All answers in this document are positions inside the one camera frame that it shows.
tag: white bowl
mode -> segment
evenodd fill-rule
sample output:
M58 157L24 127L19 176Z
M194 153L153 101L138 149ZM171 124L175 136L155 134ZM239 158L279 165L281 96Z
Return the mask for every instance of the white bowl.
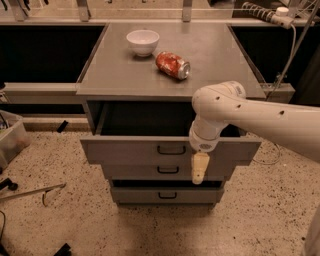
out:
M152 30L135 30L127 35L129 47L140 57L146 57L157 48L160 36Z

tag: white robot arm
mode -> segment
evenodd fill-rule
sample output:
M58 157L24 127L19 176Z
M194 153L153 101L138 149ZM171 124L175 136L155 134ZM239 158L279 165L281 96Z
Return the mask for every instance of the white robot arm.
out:
M200 184L208 152L228 124L320 162L320 108L247 100L238 82L209 85L197 90L192 106L197 114L189 132L193 182Z

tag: crushed soda can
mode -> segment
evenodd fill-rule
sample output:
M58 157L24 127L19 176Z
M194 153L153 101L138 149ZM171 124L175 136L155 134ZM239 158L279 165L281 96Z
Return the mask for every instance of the crushed soda can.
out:
M160 52L156 65L167 75L179 80L186 79L190 73L190 63L172 52Z

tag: gray table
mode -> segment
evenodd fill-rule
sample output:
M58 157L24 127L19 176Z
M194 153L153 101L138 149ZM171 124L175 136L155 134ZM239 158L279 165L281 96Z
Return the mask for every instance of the gray table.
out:
M131 52L126 35L137 29L159 33L152 56ZM190 61L191 74L178 81L160 72L155 57L171 51ZM202 86L229 80L240 82L248 98L264 93L226 24L217 23L111 23L82 80L77 94L113 99L190 100Z

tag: speckled floor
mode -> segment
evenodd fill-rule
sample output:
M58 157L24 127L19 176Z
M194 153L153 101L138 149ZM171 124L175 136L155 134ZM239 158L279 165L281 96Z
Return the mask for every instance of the speckled floor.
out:
M47 193L47 206L43 193L1 203L10 255L54 255L65 243L74 256L300 255L320 204L318 164L282 148L274 165L237 167L214 208L118 207L100 166L86 160L79 139L88 134L28 132L31 145L1 175L19 189L0 197L67 185ZM263 142L256 160L276 158L275 146Z

